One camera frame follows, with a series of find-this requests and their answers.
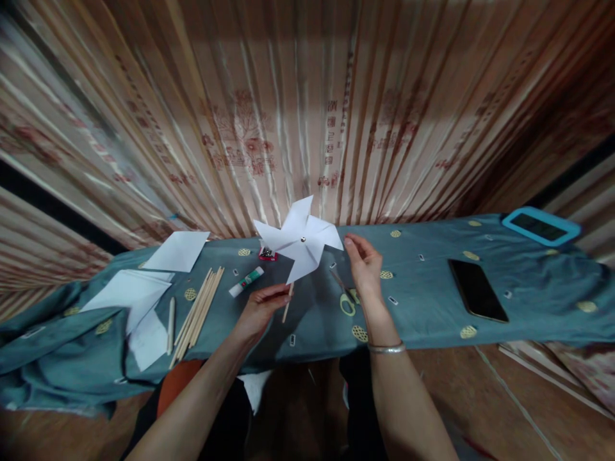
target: forearm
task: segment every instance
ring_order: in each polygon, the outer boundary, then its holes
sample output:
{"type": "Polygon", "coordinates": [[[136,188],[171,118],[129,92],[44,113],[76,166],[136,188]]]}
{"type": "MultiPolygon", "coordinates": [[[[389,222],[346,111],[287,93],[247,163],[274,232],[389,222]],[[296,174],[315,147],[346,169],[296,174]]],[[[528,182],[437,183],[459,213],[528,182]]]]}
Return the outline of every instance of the forearm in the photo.
{"type": "Polygon", "coordinates": [[[127,459],[196,460],[252,346],[233,334],[227,337],[127,459]]]}
{"type": "MultiPolygon", "coordinates": [[[[400,343],[382,296],[367,298],[363,312],[372,344],[400,343]]],[[[456,460],[450,437],[408,354],[372,353],[370,360],[373,398],[389,458],[456,460]]]]}

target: small red object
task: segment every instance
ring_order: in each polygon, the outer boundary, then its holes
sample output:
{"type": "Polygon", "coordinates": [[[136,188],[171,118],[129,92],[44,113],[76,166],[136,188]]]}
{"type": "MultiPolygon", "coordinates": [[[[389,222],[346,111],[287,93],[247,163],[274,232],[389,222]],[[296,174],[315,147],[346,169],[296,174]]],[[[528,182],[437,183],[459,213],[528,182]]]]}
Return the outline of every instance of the small red object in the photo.
{"type": "Polygon", "coordinates": [[[258,259],[262,261],[277,261],[277,253],[267,247],[261,247],[261,250],[258,252],[258,259]]]}

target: teal tablecloth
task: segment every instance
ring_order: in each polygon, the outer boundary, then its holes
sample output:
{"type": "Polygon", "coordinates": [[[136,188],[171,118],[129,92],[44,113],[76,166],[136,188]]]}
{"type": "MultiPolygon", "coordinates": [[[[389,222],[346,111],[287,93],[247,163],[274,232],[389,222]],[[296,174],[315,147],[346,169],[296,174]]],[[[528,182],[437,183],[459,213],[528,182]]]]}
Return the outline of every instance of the teal tablecloth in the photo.
{"type": "MultiPolygon", "coordinates": [[[[498,215],[338,230],[340,236],[348,231],[364,236],[383,255],[382,269],[393,277],[382,279],[382,292],[385,299],[392,296],[398,302],[394,305],[387,300],[409,348],[522,339],[578,345],[615,341],[612,272],[572,245],[554,251],[507,229],[500,225],[498,215]],[[472,261],[476,257],[508,313],[508,324],[471,316],[463,306],[447,259],[472,261]],[[472,331],[467,327],[475,330],[473,337],[463,337],[464,329],[472,331]]],[[[4,406],[87,409],[142,392],[166,374],[170,362],[166,355],[139,372],[122,340],[123,309],[62,315],[68,307],[84,306],[120,269],[137,269],[155,250],[121,254],[87,287],[71,284],[64,293],[56,293],[0,325],[0,338],[5,343],[0,348],[0,400],[4,406]],[[109,331],[96,334],[96,327],[107,318],[113,323],[109,331]],[[41,323],[47,325],[45,330],[16,339],[41,323]]],[[[192,304],[185,291],[198,291],[210,268],[226,268],[199,342],[186,359],[205,358],[215,350],[233,328],[251,291],[286,281],[293,261],[284,257],[277,262],[260,261],[258,250],[256,238],[208,242],[191,273],[176,273],[156,312],[166,325],[168,301],[174,296],[178,333],[192,304]],[[248,256],[238,254],[243,248],[250,250],[248,256]],[[228,289],[256,266],[263,267],[265,274],[232,298],[228,289]]],[[[296,282],[286,323],[281,323],[279,312],[247,359],[244,371],[340,356],[362,345],[353,336],[352,327],[365,328],[363,313],[357,309],[350,317],[340,309],[341,288],[329,273],[333,263],[344,283],[354,287],[347,254],[326,247],[320,267],[296,282]],[[294,346],[290,345],[291,334],[295,334],[294,346]]]]}

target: black smartphone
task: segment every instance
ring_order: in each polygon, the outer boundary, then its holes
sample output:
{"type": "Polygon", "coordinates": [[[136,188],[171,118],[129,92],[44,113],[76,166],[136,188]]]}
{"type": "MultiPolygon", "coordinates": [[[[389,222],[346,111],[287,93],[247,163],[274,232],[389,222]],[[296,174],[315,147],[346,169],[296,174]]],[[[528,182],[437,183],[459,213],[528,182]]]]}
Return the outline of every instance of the black smartphone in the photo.
{"type": "Polygon", "coordinates": [[[457,289],[466,310],[477,317],[508,323],[508,316],[487,276],[478,264],[449,259],[448,265],[453,272],[457,289]]]}

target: small paper piece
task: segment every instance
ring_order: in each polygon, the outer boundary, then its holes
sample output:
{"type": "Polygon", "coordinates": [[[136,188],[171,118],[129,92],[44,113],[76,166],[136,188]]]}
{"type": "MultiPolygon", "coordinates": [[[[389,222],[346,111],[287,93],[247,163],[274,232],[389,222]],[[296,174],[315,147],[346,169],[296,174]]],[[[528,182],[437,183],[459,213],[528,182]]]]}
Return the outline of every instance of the small paper piece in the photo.
{"type": "Polygon", "coordinates": [[[190,272],[209,232],[173,232],[143,265],[143,269],[190,272]]]}
{"type": "Polygon", "coordinates": [[[293,203],[282,229],[254,220],[256,230],[271,250],[295,260],[287,284],[318,268],[325,245],[344,249],[337,228],[310,215],[313,197],[293,203]]]}
{"type": "Polygon", "coordinates": [[[261,406],[261,398],[263,397],[263,388],[272,373],[273,370],[267,370],[253,375],[237,376],[238,379],[243,381],[245,393],[248,394],[248,400],[252,407],[252,414],[258,413],[258,408],[261,406]]]}
{"type": "Polygon", "coordinates": [[[156,315],[156,309],[151,309],[130,334],[128,347],[140,371],[167,353],[167,329],[156,315]]]}
{"type": "Polygon", "coordinates": [[[129,270],[120,270],[80,312],[105,307],[129,308],[126,320],[126,335],[130,334],[141,319],[156,305],[171,284],[152,277],[135,275],[129,270]]]}

